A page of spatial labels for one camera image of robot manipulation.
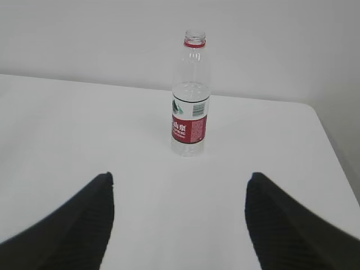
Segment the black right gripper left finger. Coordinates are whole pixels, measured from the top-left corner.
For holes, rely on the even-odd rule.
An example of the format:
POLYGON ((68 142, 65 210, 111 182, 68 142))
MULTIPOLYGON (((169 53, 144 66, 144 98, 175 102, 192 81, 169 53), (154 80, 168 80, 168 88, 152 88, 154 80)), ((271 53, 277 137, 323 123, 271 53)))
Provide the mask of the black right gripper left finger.
POLYGON ((1 269, 99 269, 113 228, 113 176, 99 174, 66 203, 1 243, 1 269))

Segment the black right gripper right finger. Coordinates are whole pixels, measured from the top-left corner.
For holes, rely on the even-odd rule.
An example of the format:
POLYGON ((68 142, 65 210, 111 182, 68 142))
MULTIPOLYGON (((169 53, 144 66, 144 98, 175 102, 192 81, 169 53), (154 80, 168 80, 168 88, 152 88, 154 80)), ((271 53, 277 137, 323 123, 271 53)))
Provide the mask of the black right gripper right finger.
POLYGON ((245 220, 261 269, 359 269, 359 239, 259 172, 247 183, 245 220))

